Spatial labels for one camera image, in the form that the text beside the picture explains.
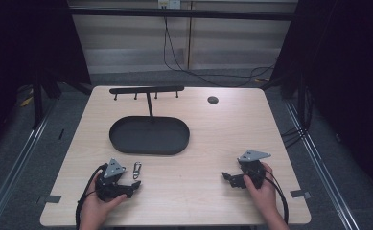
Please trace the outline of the black curtain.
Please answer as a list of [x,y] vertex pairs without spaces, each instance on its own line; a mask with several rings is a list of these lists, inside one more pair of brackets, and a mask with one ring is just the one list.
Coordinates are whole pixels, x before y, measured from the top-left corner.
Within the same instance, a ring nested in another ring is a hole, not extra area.
[[271,75],[305,85],[373,181],[373,0],[298,0]]
[[51,98],[91,82],[67,0],[0,0],[0,137],[24,85]]

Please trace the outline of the grey tape strip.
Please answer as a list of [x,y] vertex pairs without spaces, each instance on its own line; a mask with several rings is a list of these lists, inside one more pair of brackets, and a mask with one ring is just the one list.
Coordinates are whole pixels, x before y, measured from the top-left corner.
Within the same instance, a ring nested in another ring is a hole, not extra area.
[[43,195],[37,199],[36,203],[44,205],[46,203],[59,203],[60,200],[61,200],[60,195]]
[[312,197],[310,192],[306,192],[306,191],[303,191],[303,190],[291,191],[291,196],[293,198],[303,197],[304,199],[309,199],[309,198]]

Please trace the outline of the black horizontal frame bar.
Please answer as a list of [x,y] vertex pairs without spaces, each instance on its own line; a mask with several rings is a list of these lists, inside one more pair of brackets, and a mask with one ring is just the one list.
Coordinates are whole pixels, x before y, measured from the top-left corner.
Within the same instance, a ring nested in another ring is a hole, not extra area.
[[108,16],[150,16],[150,17],[185,17],[293,21],[298,18],[294,13],[248,12],[248,11],[198,11],[198,10],[160,10],[160,9],[121,9],[121,8],[86,8],[70,7],[69,11],[77,15]]

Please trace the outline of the person's right hand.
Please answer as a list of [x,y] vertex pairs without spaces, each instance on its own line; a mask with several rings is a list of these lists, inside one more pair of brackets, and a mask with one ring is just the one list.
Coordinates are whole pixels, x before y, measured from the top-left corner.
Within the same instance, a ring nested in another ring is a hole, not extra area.
[[248,175],[244,176],[244,182],[255,207],[262,217],[267,220],[280,218],[274,186],[269,181],[264,180],[262,187],[257,189]]

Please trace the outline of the black metal stand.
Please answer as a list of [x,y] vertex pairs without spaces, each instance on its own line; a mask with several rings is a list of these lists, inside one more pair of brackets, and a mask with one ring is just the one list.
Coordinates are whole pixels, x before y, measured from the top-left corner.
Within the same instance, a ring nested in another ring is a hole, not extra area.
[[42,91],[45,91],[47,97],[50,99],[58,99],[61,95],[61,90],[58,87],[58,78],[50,69],[37,72],[33,77],[33,99],[35,109],[33,129],[36,129],[43,120]]

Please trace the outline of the yellow floor object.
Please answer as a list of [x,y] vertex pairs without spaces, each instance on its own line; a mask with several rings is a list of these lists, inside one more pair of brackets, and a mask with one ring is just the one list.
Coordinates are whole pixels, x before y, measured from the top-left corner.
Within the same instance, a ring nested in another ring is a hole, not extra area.
[[28,96],[26,96],[26,98],[22,101],[22,103],[20,104],[20,107],[24,107],[26,105],[28,105],[32,99],[34,98],[34,93],[30,93]]

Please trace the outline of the silver carabiner keyring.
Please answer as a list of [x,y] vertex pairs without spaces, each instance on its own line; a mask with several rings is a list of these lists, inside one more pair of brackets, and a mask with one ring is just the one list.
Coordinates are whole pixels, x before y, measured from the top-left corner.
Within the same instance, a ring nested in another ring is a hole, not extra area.
[[134,163],[133,172],[132,172],[133,179],[137,179],[140,176],[141,168],[142,168],[141,162],[137,161]]

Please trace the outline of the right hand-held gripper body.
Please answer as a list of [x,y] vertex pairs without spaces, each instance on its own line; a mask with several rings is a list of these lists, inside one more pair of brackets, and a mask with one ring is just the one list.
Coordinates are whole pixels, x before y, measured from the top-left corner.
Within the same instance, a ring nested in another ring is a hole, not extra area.
[[247,174],[256,189],[260,189],[266,177],[266,169],[261,159],[270,157],[269,153],[249,149],[237,158],[243,173]]

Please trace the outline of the metal floor rail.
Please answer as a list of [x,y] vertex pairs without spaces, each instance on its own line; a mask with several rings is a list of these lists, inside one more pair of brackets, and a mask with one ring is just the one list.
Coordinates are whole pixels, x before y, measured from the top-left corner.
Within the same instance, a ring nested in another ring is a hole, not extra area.
[[12,192],[24,170],[26,165],[28,164],[28,161],[31,157],[31,155],[34,152],[34,149],[42,136],[42,133],[47,127],[49,117],[52,114],[56,104],[57,100],[53,99],[49,102],[48,107],[46,108],[43,118],[40,120],[36,128],[34,128],[30,132],[30,136],[28,137],[27,141],[25,142],[22,150],[19,152],[18,157],[16,158],[15,163],[12,165],[10,169],[8,169],[8,174],[4,182],[1,184],[0,187],[0,217],[10,200],[10,197],[12,195]]
[[342,193],[339,191],[337,184],[327,169],[311,135],[302,125],[300,125],[298,111],[294,104],[286,101],[285,106],[290,114],[292,122],[294,123],[295,130],[299,133],[300,140],[310,156],[323,187],[332,201],[345,230],[361,230],[347,202],[343,198]]

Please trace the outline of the person's left hand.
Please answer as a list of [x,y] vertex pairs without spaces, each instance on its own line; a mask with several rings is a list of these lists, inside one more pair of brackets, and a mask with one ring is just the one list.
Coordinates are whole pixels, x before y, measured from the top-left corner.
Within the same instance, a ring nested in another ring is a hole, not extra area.
[[104,224],[109,213],[127,199],[126,195],[119,195],[107,202],[100,200],[95,192],[95,183],[98,175],[99,173],[97,172],[87,189],[86,198],[80,212],[80,224],[84,222]]

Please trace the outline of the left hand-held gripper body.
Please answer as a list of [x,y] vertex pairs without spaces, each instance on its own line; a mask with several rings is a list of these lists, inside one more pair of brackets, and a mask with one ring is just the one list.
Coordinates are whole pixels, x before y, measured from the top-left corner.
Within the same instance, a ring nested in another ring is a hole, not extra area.
[[118,183],[125,171],[116,159],[110,159],[96,179],[95,189],[100,200],[107,201],[128,193],[128,187]]

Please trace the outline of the white wall socket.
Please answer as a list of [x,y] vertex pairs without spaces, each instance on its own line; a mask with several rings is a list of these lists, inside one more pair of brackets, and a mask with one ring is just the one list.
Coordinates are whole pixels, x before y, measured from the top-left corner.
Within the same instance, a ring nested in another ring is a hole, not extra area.
[[180,0],[157,0],[157,6],[159,9],[169,9],[169,10],[180,10],[181,1]]

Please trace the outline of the black hook rack with tray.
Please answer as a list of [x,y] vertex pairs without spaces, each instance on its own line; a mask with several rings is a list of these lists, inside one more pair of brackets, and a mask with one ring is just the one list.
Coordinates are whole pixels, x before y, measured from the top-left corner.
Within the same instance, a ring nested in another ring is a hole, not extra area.
[[157,98],[159,93],[183,91],[183,86],[149,86],[111,88],[109,93],[114,100],[122,94],[145,94],[149,114],[147,116],[126,116],[117,120],[109,130],[109,140],[112,146],[129,154],[146,155],[175,155],[189,144],[190,129],[180,119],[175,117],[159,117],[153,115],[152,97]]

